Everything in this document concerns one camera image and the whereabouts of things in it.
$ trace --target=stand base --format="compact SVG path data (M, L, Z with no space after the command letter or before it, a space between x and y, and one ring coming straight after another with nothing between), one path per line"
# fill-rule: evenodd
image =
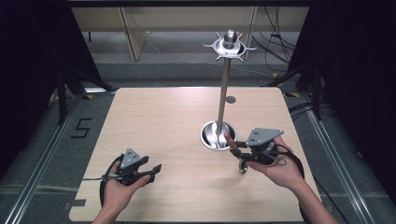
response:
M233 126L223 122L221 133L217 135L218 122L215 120L209 121L201 130L201 141L206 147L215 151L223 151L230 149L227 141L224 138L224 133L229 133L231 138L236 141L236 131Z

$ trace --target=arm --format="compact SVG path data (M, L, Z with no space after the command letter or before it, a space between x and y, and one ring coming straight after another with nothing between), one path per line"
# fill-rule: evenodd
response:
M274 141L277 145L287 147L280 136L275 138ZM286 151L283 147L277 147L277 150ZM258 162L249 161L247 165L263 173L280 187L290 189L297 197L300 206L312 223L338 223L329 211L327 211L314 191L312 191L305 182L294 161L284 155L278 155L276 159L285 160L287 163L286 165L273 164L266 166Z
M116 162L110 173L115 174L120 162ZM117 179L109 179L105 186L104 204L93 224L108 224L116 220L117 216L131 201L134 193L145 186L150 176L145 175L130 186L123 186Z

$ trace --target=hand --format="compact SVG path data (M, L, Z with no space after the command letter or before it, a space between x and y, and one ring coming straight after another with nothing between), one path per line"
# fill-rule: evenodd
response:
M274 142L276 145L287 147L290 152L292 152L291 148L286 146L281 136L274 138ZM276 149L278 151L287 152L287 150L283 147L277 147ZM299 169L297 168L297 165L291 158L285 155L277 155L276 160L279 162L279 164L274 162L271 165L263 165L255 161L248 161L247 166L265 174L274 183L287 189L292 189L297 183L304 181Z
M115 174L120 162L117 161L110 170ZM142 176L130 186L122 185L117 179L108 179L105 186L105 198L101 211L93 223L112 223L122 210L126 208L131 201L134 193L145 186L150 180L149 175Z

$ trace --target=wooden table top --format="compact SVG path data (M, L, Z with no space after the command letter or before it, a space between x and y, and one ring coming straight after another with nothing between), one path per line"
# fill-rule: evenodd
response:
M252 128L284 130L285 143L300 158L305 179L318 195L289 110L278 88L229 87L224 121L238 141ZM138 190L117 221L264 222L302 221L298 201L288 190L251 169L239 174L229 150L204 146L200 131L218 118L220 88L119 89L106 117L84 178L100 177L127 147L149 156L139 171L162 164L155 182ZM92 221L101 209L99 182L82 180L73 221Z

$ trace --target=metal ball knob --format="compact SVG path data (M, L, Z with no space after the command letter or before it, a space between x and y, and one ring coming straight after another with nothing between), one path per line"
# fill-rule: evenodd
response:
M236 39L238 36L236 35L235 31L229 30L225 35L224 35L224 48L226 49L232 49L233 44L236 42Z

